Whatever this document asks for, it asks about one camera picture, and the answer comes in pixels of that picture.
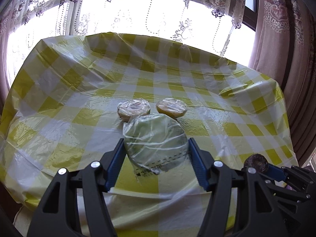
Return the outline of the dark dried date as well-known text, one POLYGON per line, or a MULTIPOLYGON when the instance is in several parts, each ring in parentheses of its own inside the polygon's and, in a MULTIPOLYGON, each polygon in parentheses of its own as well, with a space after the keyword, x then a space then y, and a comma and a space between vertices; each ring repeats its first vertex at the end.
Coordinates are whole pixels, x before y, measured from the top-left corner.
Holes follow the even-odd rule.
POLYGON ((245 160, 244 167, 252 167, 257 172, 264 173, 268 170, 268 161, 263 155, 255 153, 245 160))

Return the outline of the green cabbage half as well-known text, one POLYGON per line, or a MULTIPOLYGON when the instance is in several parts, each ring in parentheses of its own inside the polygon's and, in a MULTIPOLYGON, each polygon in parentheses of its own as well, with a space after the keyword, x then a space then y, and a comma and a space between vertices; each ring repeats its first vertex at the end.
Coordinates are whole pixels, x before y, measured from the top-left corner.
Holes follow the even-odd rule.
POLYGON ((126 153, 136 176, 158 175, 181 164, 189 151, 179 122, 164 114, 137 116, 123 126, 126 153))

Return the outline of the yellow checkered plastic tablecloth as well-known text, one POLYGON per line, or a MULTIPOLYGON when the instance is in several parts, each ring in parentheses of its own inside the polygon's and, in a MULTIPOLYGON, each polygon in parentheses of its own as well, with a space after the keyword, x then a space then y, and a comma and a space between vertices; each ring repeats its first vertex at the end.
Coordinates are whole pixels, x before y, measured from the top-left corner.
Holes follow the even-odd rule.
POLYGON ((35 209, 61 168, 99 161, 126 139, 117 182, 104 195, 119 236, 196 236, 210 194, 187 140, 237 170, 254 153, 296 165, 283 93, 272 78, 180 43, 103 33, 40 40, 26 57, 1 118, 1 182, 35 209))

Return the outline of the brown drape curtain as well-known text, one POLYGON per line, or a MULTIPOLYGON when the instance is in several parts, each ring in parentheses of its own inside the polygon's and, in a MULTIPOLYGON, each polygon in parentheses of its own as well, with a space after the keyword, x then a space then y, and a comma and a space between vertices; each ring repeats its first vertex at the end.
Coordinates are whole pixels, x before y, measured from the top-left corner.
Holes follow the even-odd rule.
POLYGON ((315 150, 315 16, 304 0, 258 0, 250 68, 279 84, 303 165, 315 150))

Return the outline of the floral sheer curtain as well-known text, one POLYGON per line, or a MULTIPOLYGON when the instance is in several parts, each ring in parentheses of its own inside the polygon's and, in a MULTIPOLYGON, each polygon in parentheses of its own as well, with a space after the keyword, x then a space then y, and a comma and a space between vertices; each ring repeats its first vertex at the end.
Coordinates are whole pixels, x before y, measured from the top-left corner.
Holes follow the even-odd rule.
POLYGON ((248 65, 257 0, 10 0, 1 12, 1 73, 12 85, 42 39, 103 32, 174 40, 248 65))

